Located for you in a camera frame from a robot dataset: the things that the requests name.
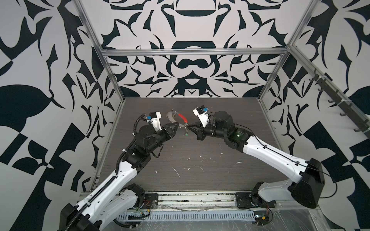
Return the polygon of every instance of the patterned backdrop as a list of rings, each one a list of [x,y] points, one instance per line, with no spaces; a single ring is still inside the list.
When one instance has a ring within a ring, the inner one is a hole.
[[[109,57],[125,97],[258,96],[279,55]]]
[[[309,0],[82,0],[105,49],[285,47]],[[258,96],[278,55],[110,57],[125,97]]]
[[[0,3],[0,224],[57,230],[120,100],[69,0]]]
[[[309,0],[82,0],[106,49],[284,47]]]
[[[366,114],[370,114],[370,2],[323,0],[298,48]],[[333,228],[370,228],[370,141],[297,61],[289,56],[263,99],[286,152],[316,158],[338,182],[320,199]],[[335,184],[326,177],[322,197]]]

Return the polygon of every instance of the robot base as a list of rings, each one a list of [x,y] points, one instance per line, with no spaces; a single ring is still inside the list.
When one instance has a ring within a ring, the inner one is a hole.
[[[258,182],[250,193],[235,193],[236,206],[238,209],[249,209],[255,207],[266,208],[267,205],[270,208],[275,208],[276,201],[267,202],[258,195],[258,189],[263,182]]]

